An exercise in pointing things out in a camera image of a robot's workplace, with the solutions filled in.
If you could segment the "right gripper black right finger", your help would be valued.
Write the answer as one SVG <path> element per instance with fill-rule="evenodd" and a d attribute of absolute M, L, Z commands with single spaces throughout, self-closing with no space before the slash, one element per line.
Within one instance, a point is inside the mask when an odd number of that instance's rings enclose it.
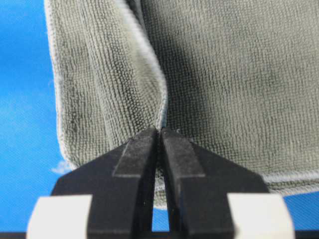
<path fill-rule="evenodd" d="M 185 239 L 292 239 L 279 194 L 262 177 L 183 135 L 161 132 L 169 228 Z"/>

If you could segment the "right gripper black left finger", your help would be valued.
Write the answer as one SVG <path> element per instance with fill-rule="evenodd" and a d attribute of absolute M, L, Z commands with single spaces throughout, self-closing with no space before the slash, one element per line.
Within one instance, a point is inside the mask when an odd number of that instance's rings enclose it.
<path fill-rule="evenodd" d="M 29 239 L 131 239 L 152 228 L 157 131 L 60 177 L 29 219 Z"/>

